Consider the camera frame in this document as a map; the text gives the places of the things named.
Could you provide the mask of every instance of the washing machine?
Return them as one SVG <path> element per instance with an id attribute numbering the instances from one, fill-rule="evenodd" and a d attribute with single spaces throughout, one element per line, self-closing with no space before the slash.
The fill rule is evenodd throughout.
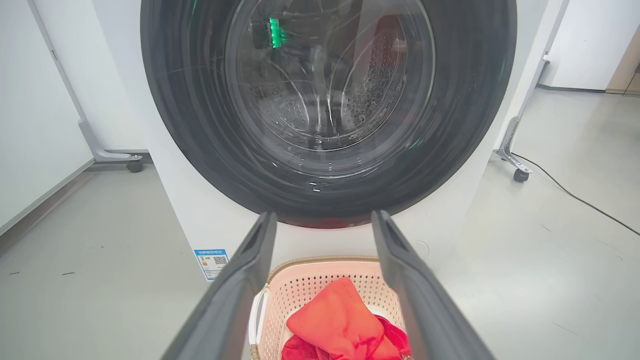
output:
<path id="1" fill-rule="evenodd" d="M 373 209 L 431 268 L 450 254 L 501 125 L 514 1 L 94 7 L 207 280 L 266 211 L 272 266 L 375 256 Z"/>

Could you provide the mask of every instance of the laundry basket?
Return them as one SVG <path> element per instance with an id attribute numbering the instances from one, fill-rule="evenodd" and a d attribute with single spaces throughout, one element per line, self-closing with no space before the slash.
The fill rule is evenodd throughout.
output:
<path id="1" fill-rule="evenodd" d="M 274 269 L 253 301 L 249 317 L 252 359 L 280 360 L 285 343 L 293 335 L 286 325 L 289 317 L 341 277 L 353 281 L 372 313 L 406 332 L 398 297 L 382 279 L 378 259 L 340 256 L 294 260 Z"/>

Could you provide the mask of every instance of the black cable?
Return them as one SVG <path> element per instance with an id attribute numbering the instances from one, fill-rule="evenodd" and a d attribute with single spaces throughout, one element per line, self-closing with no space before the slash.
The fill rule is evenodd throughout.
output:
<path id="1" fill-rule="evenodd" d="M 588 205 L 589 207 L 591 207 L 591 208 L 595 209 L 597 212 L 599 212 L 599 213 L 601 213 L 601 214 L 605 215 L 606 217 L 608 217 L 608 218 L 610 218 L 611 220 L 613 220 L 613 221 L 617 222 L 618 224 L 620 224 L 620 225 L 622 225 L 622 226 L 626 227 L 627 229 L 629 229 L 629 230 L 633 231 L 636 235 L 640 236 L 640 233 L 639 233 L 639 232 L 637 232 L 637 231 L 635 231 L 635 230 L 633 230 L 629 225 L 627 225 L 627 224 L 623 223 L 622 221 L 618 220 L 617 218 L 612 217 L 611 215 L 609 215 L 609 214 L 605 213 L 604 211 L 602 211 L 602 210 L 600 210 L 600 209 L 596 208 L 594 205 L 591 205 L 590 203 L 588 203 L 588 202 L 586 202 L 586 201 L 584 201 L 584 200 L 580 199 L 579 197 L 575 196 L 574 194 L 570 193 L 570 192 L 569 192 L 569 190 L 565 189 L 565 188 L 564 188 L 564 186 L 560 185 L 560 183 L 558 183 L 558 182 L 557 182 L 557 180 L 556 180 L 556 179 L 554 179 L 554 177 L 553 177 L 553 176 L 551 176 L 551 174 L 549 174 L 549 173 L 548 173 L 548 172 L 547 172 L 543 167 L 541 167 L 540 165 L 538 165 L 538 164 L 536 164 L 535 162 L 533 162 L 533 161 L 531 161 L 531 160 L 529 160 L 529 159 L 525 158 L 524 156 L 521 156 L 521 155 L 516 154 L 515 152 L 514 152 L 513 154 L 514 154 L 515 156 L 518 156 L 519 158 L 522 158 L 522 159 L 524 159 L 524 160 L 527 160 L 528 162 L 532 163 L 533 165 L 536 165 L 540 170 L 542 170 L 542 172 L 544 172 L 547 176 L 549 176 L 549 177 L 551 178 L 551 180 L 553 180 L 553 181 L 554 181 L 554 183 L 556 183 L 556 185 L 560 186 L 560 189 L 564 190 L 564 192 L 566 192 L 567 194 L 571 195 L 571 197 L 573 197 L 574 199 L 576 199 L 576 200 L 580 201 L 581 203 L 583 203 L 583 204 L 585 204 L 585 205 Z"/>

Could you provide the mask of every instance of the red cloth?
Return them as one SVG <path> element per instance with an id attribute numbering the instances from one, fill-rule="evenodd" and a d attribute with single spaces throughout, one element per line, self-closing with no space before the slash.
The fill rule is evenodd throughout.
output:
<path id="1" fill-rule="evenodd" d="M 282 360 L 402 360 L 411 354 L 406 334 L 374 316 L 348 277 L 327 285 L 287 326 L 294 336 Z"/>

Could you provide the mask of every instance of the green light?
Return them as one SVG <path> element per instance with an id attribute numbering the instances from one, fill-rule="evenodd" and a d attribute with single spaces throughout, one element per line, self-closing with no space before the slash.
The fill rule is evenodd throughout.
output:
<path id="1" fill-rule="evenodd" d="M 413 145 L 409 146 L 409 149 L 412 149 L 414 146 L 418 145 L 418 143 L 420 142 L 420 139 L 416 140 Z"/>
<path id="2" fill-rule="evenodd" d="M 273 44 L 273 48 L 277 49 L 282 46 L 282 43 L 287 40 L 284 35 L 284 31 L 280 28 L 280 21 L 278 19 L 269 18 L 269 23 L 271 24 L 271 43 Z"/>
<path id="3" fill-rule="evenodd" d="M 500 69 L 500 77 L 498 78 L 498 81 L 502 80 L 502 75 L 504 75 L 505 64 L 507 64 L 507 58 L 504 58 L 504 60 L 502 61 L 502 69 Z"/>

